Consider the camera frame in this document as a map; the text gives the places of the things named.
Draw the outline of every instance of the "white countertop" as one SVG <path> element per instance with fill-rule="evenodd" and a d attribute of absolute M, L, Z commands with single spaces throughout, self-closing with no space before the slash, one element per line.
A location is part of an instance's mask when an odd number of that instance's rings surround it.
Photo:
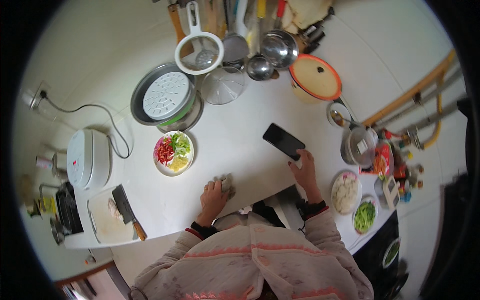
<path fill-rule="evenodd" d="M 232 173 L 237 194 L 227 202 L 221 215 L 227 215 L 265 199 L 295 183 L 287 162 L 289 157 L 262 139 L 271 123 L 276 123 L 305 143 L 315 157 L 317 183 L 322 197 L 331 205 L 330 189 L 342 170 L 358 173 L 340 156 L 345 131 L 333 127 L 326 118 L 329 102 L 308 105 L 292 93 L 290 75 L 255 82 L 246 74 L 246 88 L 235 101 L 221 106 L 208 103 L 198 123 L 187 133 L 193 140 L 195 158 L 190 168 L 177 177 L 162 175 L 153 163 L 153 148 L 162 136 L 154 126 L 137 123 L 131 115 L 117 122 L 129 144 L 131 157 L 121 160 L 113 155 L 107 189 L 123 184 L 135 216 L 148 238 L 165 236 L 189 227 L 201 211 L 200 195 L 214 176 Z M 374 175 L 360 175 L 363 194 L 376 198 Z M 110 247 L 99 244 L 88 217 L 86 201 L 99 191 L 75 190 L 84 233 L 65 238 L 67 248 Z M 361 248 L 391 215 L 380 208 L 371 233 L 360 237 L 353 229 L 352 217 L 341 216 L 334 209 L 337 228 L 350 252 Z"/>

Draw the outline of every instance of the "smartphone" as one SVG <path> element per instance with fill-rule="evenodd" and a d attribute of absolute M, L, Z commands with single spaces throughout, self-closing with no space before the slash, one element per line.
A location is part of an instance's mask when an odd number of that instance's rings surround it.
<path fill-rule="evenodd" d="M 305 149 L 304 143 L 273 123 L 265 131 L 263 138 L 295 161 L 300 159 L 297 149 Z"/>

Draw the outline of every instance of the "pink quilted jacket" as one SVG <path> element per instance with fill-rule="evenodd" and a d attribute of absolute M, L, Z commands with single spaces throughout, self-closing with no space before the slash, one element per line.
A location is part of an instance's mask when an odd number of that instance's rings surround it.
<path fill-rule="evenodd" d="M 306 235 L 261 216 L 231 214 L 201 240 L 183 232 L 134 287 L 149 300 L 257 299 L 264 280 L 283 299 L 373 299 L 372 285 L 340 241 L 329 209 L 306 221 Z M 143 300 L 134 288 L 134 299 Z"/>

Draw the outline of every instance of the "power cord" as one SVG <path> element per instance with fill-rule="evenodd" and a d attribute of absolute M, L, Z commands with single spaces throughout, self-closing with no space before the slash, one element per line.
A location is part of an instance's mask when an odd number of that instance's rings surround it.
<path fill-rule="evenodd" d="M 123 137 L 123 135 L 121 135 L 120 131 L 118 130 L 117 126 L 115 125 L 115 122 L 113 121 L 113 117 L 112 117 L 112 114 L 110 113 L 110 111 L 104 107 L 104 106 L 101 106 L 101 105 L 98 105 L 98 104 L 85 104 L 85 105 L 82 105 L 80 106 L 79 108 L 77 109 L 74 109 L 74 110 L 65 110 L 65 109 L 62 109 L 62 108 L 59 108 L 58 106 L 55 105 L 55 103 L 53 103 L 50 98 L 47 96 L 47 92 L 45 90 L 43 91 L 40 91 L 40 97 L 42 99 L 45 99 L 48 103 L 50 103 L 50 105 L 53 106 L 53 108 L 55 108 L 56 110 L 58 111 L 61 111 L 61 112 L 64 112 L 64 113 L 72 113 L 72 112 L 76 112 L 76 111 L 79 111 L 81 110 L 82 108 L 85 108 L 87 106 L 92 106 L 92 107 L 97 107 L 97 108 L 101 108 L 103 109 L 104 111 L 107 112 L 108 116 L 110 117 L 110 120 L 112 121 L 112 125 L 113 125 L 113 128 L 115 129 L 115 131 L 117 131 L 117 133 L 119 134 L 120 138 L 123 140 L 123 142 L 125 143 L 125 145 L 127 146 L 127 156 L 122 156 L 120 155 L 120 153 L 118 152 L 117 149 L 115 149 L 115 147 L 113 146 L 113 142 L 112 142 L 112 139 L 110 137 L 110 135 L 107 135 L 107 139 L 108 139 L 108 142 L 110 143 L 110 145 L 112 146 L 112 149 L 113 149 L 113 152 L 115 152 L 115 154 L 122 158 L 122 159 L 127 159 L 128 157 L 130 157 L 130 155 L 132 154 L 130 152 L 130 148 L 128 147 L 128 143 L 127 141 L 125 140 L 125 138 Z"/>

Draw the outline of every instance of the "person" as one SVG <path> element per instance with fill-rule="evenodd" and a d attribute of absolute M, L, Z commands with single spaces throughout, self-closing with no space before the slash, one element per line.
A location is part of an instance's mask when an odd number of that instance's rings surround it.
<path fill-rule="evenodd" d="M 262 216 L 233 213 L 212 222 L 227 195 L 209 182 L 202 212 L 175 245 L 135 279 L 131 299 L 373 299 L 372 285 L 340 241 L 317 187 L 314 159 L 288 163 L 307 194 L 305 236 Z"/>

